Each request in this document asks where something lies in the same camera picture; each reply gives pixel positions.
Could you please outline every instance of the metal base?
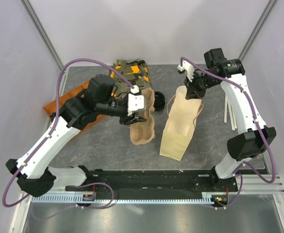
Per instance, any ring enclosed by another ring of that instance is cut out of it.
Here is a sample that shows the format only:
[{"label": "metal base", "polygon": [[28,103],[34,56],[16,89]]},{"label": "metal base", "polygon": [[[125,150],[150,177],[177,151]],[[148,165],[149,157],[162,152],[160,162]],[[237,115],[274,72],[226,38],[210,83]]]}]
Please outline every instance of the metal base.
[{"label": "metal base", "polygon": [[[44,218],[71,205],[32,203],[31,208],[35,216]],[[284,233],[272,195],[240,196],[227,210],[217,211],[195,204],[129,203],[104,210],[72,208],[42,222],[28,215],[22,232],[28,233],[28,227],[30,233]]]},{"label": "metal base", "polygon": [[[265,175],[265,177],[267,179],[270,179],[271,175]],[[237,178],[236,181],[237,181],[237,185],[239,186],[240,185],[240,179]],[[74,195],[74,196],[82,194],[82,193],[67,192],[64,189],[51,190],[50,193],[52,193],[52,195],[54,195],[55,197],[60,197],[61,195],[65,196],[67,194]],[[225,192],[206,192],[206,193],[203,193],[204,197],[209,197],[209,195],[223,195],[223,194],[225,194]],[[284,189],[283,189],[283,186],[282,186],[282,183],[281,183],[279,176],[276,178],[276,181],[275,181],[274,184],[266,184],[260,178],[258,178],[256,175],[243,175],[243,188],[242,188],[242,191],[240,193],[240,198],[245,197],[247,195],[253,195],[253,197],[260,197],[260,198],[265,197],[266,195],[272,195],[272,197],[274,198],[275,204],[276,204],[275,208],[278,211],[279,218],[281,220],[281,224],[282,224],[283,231],[284,231]],[[9,231],[10,233],[22,232],[22,229],[25,226],[25,220],[26,220],[26,216],[28,215],[30,203],[34,203],[34,202],[35,202],[35,200],[33,200],[32,197],[29,197],[29,198],[27,198],[26,201],[22,202],[20,205],[17,206],[16,211],[15,211],[15,215],[14,215],[14,219],[13,219],[10,231]],[[122,205],[122,204],[128,204],[128,203],[135,204],[135,205],[142,204],[142,203],[148,203],[150,206],[153,206],[153,205],[156,205],[157,203],[164,204],[165,202],[164,201],[158,201],[158,200],[120,200],[115,206]],[[173,203],[175,206],[178,206],[178,204],[181,204],[182,202],[178,202],[176,200],[176,201],[171,201],[171,203]],[[185,200],[184,203],[197,204],[197,202],[191,201],[191,200]],[[238,202],[234,203],[226,211],[233,211],[234,205],[237,205],[237,203]],[[236,212],[233,213],[233,215],[237,215],[237,211],[240,211],[240,209],[236,210]],[[223,218],[223,215],[220,214],[220,213],[221,213],[220,211],[217,211],[215,215],[217,217],[221,216],[221,218]]]},{"label": "metal base", "polygon": [[[116,200],[183,200],[201,199],[202,192],[238,191],[235,178],[213,184],[210,170],[94,170],[86,173],[86,183],[110,185]],[[66,191],[92,191],[93,187]],[[97,199],[109,199],[106,187],[96,186]]]}]

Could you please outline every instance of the white enclosure wall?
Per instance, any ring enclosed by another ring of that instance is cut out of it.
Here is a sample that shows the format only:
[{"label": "white enclosure wall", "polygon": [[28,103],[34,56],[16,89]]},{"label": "white enclosure wall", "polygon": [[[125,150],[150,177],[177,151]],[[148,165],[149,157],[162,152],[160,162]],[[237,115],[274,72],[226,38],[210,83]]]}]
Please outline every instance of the white enclosure wall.
[{"label": "white enclosure wall", "polygon": [[256,106],[277,137],[271,144],[284,185],[284,0],[279,0],[243,61]]},{"label": "white enclosure wall", "polygon": [[268,0],[30,2],[63,63],[88,57],[177,64],[181,56],[204,63],[203,54],[217,47],[237,58]]},{"label": "white enclosure wall", "polygon": [[[8,232],[14,208],[1,197],[11,174],[9,158],[22,156],[46,129],[42,106],[55,96],[58,74],[51,55],[17,0],[0,0],[0,233]],[[20,188],[13,185],[9,203]]]}]

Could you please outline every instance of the paper bag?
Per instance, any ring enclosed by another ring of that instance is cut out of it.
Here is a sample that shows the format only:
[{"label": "paper bag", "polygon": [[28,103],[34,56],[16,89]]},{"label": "paper bag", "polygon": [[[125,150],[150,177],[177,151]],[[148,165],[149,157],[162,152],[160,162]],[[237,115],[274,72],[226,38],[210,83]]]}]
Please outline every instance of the paper bag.
[{"label": "paper bag", "polygon": [[180,86],[176,90],[175,100],[163,131],[159,153],[178,161],[182,159],[192,139],[197,117],[203,109],[201,99],[186,100],[186,92],[186,86]]}]

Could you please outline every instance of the camouflage fabric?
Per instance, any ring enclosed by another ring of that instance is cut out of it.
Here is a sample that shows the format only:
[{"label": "camouflage fabric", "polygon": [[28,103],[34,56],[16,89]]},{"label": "camouflage fabric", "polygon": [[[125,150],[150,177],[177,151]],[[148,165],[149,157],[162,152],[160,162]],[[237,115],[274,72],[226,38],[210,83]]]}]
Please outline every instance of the camouflage fabric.
[{"label": "camouflage fabric", "polygon": [[[151,87],[147,64],[144,60],[136,59],[131,62],[117,60],[113,68],[128,79],[132,85],[137,85],[140,90]],[[109,75],[115,79],[114,95],[116,97],[122,98],[125,93],[130,92],[130,87],[118,75],[114,72],[110,72]]]}]

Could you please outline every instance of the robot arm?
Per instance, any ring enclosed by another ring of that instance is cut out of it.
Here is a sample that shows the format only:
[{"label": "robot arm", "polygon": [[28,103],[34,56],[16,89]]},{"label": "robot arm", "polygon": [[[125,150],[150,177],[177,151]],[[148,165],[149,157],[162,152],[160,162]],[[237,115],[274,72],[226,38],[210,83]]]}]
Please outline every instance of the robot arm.
[{"label": "robot arm", "polygon": [[[204,54],[204,58],[209,72],[239,84],[248,93],[257,114],[259,127],[270,145],[276,136],[276,131],[274,127],[268,128],[266,126],[266,123],[257,111],[248,88],[245,70],[241,61],[239,59],[227,60],[222,49],[210,50]],[[178,66],[178,70],[179,72],[186,71],[184,81],[187,87],[186,99],[202,99],[208,88],[219,84],[225,91],[236,117],[239,135],[228,140],[228,153],[217,166],[212,168],[212,175],[213,180],[215,180],[214,183],[234,176],[233,171],[241,163],[255,158],[266,150],[253,121],[252,110],[247,98],[233,84],[222,82],[222,80],[215,79],[204,73],[198,74],[194,72],[193,66],[187,61],[183,61],[183,64]]]},{"label": "robot arm", "polygon": [[[119,122],[123,125],[146,121],[138,115],[138,112],[146,108],[146,100],[138,87],[134,86],[131,93],[124,98],[116,99],[112,96],[114,86],[114,79],[106,75],[98,75],[91,79],[87,89],[68,99],[60,108],[59,120],[52,135],[48,133],[54,122],[27,153],[18,160],[10,159],[6,163],[12,174],[20,166],[24,166],[17,181],[21,190],[39,197],[51,188],[83,184],[87,178],[87,169],[84,166],[52,168],[48,165],[61,148],[89,123],[94,122],[98,115],[120,117]],[[27,163],[24,163],[45,138],[48,140]]]}]

